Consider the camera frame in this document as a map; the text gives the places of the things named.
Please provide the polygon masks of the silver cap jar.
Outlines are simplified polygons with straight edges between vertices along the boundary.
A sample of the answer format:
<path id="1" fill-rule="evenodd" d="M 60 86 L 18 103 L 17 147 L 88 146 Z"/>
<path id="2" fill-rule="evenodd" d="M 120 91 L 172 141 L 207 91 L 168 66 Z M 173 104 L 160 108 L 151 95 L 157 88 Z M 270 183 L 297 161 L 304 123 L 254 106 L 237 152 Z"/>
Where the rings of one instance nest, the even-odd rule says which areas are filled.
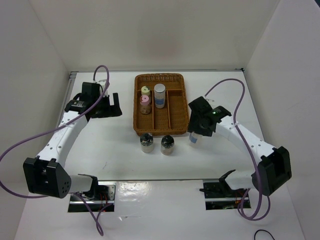
<path id="1" fill-rule="evenodd" d="M 201 134 L 197 134 L 195 132 L 191 132 L 189 135 L 189 145 L 193 148 L 198 147 L 202 139 Z"/>
<path id="2" fill-rule="evenodd" d="M 154 103 L 155 107 L 162 109 L 165 106 L 166 87 L 162 83 L 158 83 L 154 86 Z"/>

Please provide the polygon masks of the pink cap spice bottle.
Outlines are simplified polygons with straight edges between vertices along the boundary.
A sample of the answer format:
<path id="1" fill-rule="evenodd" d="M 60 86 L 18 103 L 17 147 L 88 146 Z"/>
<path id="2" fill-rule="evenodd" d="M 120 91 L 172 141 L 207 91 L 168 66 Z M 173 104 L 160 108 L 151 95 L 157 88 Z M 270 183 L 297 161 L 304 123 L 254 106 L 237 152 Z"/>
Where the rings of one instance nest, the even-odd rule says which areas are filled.
<path id="1" fill-rule="evenodd" d="M 141 95 L 139 99 L 140 112 L 143 115 L 148 115 L 152 111 L 151 99 L 148 95 Z"/>

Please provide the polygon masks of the black cap bottle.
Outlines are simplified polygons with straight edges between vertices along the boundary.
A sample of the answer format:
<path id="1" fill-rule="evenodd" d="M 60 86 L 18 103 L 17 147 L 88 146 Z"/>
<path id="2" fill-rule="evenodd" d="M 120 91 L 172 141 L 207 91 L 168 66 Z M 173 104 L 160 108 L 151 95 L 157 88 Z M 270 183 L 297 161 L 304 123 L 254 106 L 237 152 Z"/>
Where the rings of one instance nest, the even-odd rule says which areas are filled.
<path id="1" fill-rule="evenodd" d="M 161 139 L 161 153 L 163 155 L 170 155 L 175 146 L 174 138 L 171 135 L 165 135 Z"/>
<path id="2" fill-rule="evenodd" d="M 140 136 L 140 146 L 144 153 L 151 153 L 154 150 L 154 137 L 151 133 L 143 133 Z"/>

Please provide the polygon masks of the yellow cap spice bottle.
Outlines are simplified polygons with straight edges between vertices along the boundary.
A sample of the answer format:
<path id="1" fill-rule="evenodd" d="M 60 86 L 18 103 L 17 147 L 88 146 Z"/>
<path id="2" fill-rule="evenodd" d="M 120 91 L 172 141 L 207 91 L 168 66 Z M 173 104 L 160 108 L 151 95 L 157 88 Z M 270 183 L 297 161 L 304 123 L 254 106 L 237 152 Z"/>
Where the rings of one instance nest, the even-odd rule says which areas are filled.
<path id="1" fill-rule="evenodd" d="M 145 96 L 150 96 L 151 95 L 151 90 L 148 86 L 144 85 L 141 87 L 141 94 Z"/>

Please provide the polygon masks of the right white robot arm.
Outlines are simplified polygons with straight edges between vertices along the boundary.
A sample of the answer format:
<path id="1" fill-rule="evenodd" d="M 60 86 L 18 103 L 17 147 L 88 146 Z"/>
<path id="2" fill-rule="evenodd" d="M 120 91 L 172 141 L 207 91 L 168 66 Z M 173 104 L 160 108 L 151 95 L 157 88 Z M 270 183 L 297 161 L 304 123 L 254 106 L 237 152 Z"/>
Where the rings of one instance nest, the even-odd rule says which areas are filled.
<path id="1" fill-rule="evenodd" d="M 250 160 L 255 160 L 254 170 L 229 170 L 218 180 L 219 191 L 231 196 L 238 189 L 257 189 L 269 197 L 292 177 L 289 151 L 263 141 L 234 120 L 233 115 L 223 106 L 212 107 L 202 96 L 189 104 L 191 115 L 188 132 L 211 137 L 219 134 L 236 146 Z"/>

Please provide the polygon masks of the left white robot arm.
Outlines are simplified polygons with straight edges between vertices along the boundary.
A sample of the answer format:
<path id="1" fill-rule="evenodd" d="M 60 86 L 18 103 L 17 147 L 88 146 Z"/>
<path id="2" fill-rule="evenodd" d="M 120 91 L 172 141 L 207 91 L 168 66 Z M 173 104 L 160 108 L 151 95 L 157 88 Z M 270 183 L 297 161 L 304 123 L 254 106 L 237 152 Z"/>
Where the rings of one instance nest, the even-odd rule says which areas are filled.
<path id="1" fill-rule="evenodd" d="M 69 175 L 64 169 L 66 160 L 80 132 L 91 118 L 119 117 L 122 115 L 118 93 L 113 93 L 113 102 L 104 96 L 90 112 L 94 98 L 77 94 L 65 108 L 57 130 L 48 144 L 34 158 L 28 157 L 23 171 L 30 193 L 63 199 L 67 194 L 81 192 L 88 200 L 100 193 L 98 179 L 93 175 Z"/>

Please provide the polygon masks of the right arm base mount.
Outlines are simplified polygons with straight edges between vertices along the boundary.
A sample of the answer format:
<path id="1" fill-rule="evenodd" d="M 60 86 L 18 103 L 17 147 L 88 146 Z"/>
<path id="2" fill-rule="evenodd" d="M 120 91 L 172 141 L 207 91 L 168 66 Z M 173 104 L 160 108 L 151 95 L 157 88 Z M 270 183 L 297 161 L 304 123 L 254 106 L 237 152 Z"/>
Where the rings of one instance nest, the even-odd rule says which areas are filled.
<path id="1" fill-rule="evenodd" d="M 231 210 L 240 205 L 246 189 L 227 191 L 217 180 L 203 181 L 203 187 L 199 189 L 204 194 L 205 209 Z"/>

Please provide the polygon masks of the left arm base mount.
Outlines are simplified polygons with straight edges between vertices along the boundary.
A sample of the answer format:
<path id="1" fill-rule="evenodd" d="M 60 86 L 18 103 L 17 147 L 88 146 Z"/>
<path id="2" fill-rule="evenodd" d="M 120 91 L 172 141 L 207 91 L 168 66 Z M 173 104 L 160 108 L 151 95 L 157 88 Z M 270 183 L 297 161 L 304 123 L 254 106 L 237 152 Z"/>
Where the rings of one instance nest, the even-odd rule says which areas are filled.
<path id="1" fill-rule="evenodd" d="M 114 212 L 117 183 L 115 181 L 98 182 L 95 193 L 78 193 L 71 195 L 68 203 L 68 213 Z"/>

